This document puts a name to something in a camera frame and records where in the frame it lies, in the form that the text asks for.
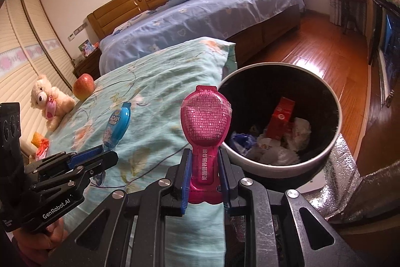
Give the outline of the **person's left hand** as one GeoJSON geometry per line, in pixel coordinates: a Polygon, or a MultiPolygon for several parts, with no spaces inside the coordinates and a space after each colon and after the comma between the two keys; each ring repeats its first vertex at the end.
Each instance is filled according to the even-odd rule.
{"type": "Polygon", "coordinates": [[[13,244],[27,266],[41,266],[68,236],[62,217],[43,232],[29,233],[19,228],[12,234],[13,244]]]}

